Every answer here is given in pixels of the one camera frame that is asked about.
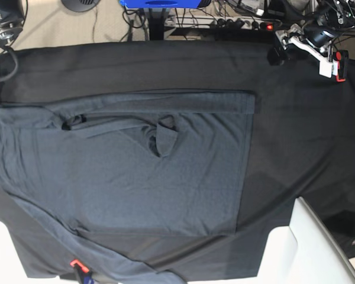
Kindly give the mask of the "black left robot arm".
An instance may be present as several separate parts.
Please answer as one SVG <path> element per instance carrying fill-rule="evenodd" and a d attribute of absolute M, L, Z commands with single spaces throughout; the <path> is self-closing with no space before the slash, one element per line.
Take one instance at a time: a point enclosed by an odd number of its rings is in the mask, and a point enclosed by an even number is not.
<path fill-rule="evenodd" d="M 302 16 L 303 23 L 275 31 L 275 43 L 267 59 L 272 66 L 311 55 L 319 62 L 321 76 L 344 82 L 348 52 L 334 51 L 334 42 L 355 29 L 355 1 L 319 1 L 316 9 Z"/>

